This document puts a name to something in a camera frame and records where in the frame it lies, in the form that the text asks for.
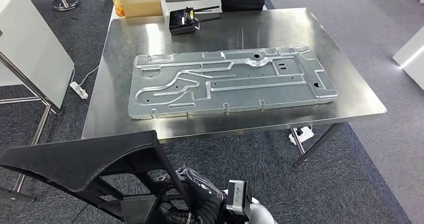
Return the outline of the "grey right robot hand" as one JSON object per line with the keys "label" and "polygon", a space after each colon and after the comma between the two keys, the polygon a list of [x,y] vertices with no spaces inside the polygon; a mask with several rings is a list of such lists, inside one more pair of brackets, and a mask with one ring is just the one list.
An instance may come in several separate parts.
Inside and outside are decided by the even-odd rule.
{"label": "grey right robot hand", "polygon": [[188,194],[191,210],[180,210],[171,202],[162,202],[159,211],[169,224],[214,224],[226,195],[208,178],[190,167],[175,170],[178,180]]}

